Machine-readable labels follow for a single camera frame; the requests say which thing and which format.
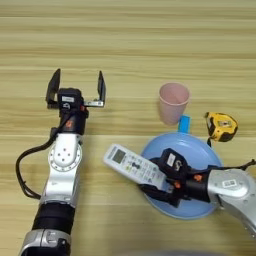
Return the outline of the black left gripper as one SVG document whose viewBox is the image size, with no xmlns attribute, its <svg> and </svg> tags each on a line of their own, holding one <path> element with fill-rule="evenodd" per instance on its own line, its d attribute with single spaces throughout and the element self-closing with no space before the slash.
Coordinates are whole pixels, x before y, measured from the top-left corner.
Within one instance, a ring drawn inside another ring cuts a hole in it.
<svg viewBox="0 0 256 256">
<path fill-rule="evenodd" d="M 50 79 L 46 92 L 46 102 L 55 104 L 55 94 L 58 92 L 60 84 L 61 70 L 57 69 Z M 89 107 L 100 108 L 105 105 L 106 85 L 102 71 L 99 71 L 98 77 L 98 95 L 99 100 L 84 101 L 75 106 L 71 103 L 61 103 L 59 106 L 60 124 L 58 127 L 51 128 L 51 135 L 59 133 L 72 133 L 83 135 L 85 132 L 86 119 L 89 117 Z"/>
</svg>

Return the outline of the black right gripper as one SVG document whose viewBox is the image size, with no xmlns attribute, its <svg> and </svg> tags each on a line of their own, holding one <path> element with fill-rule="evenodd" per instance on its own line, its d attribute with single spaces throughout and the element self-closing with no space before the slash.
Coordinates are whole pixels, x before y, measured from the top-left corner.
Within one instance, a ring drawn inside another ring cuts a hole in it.
<svg viewBox="0 0 256 256">
<path fill-rule="evenodd" d="M 163 165 L 161 158 L 154 157 L 150 161 L 158 167 Z M 208 173 L 188 174 L 183 179 L 168 179 L 168 183 L 173 186 L 171 193 L 159 190 L 156 186 L 140 184 L 140 190 L 152 199 L 168 203 L 176 208 L 181 200 L 196 199 L 203 202 L 210 202 L 208 195 Z"/>
</svg>

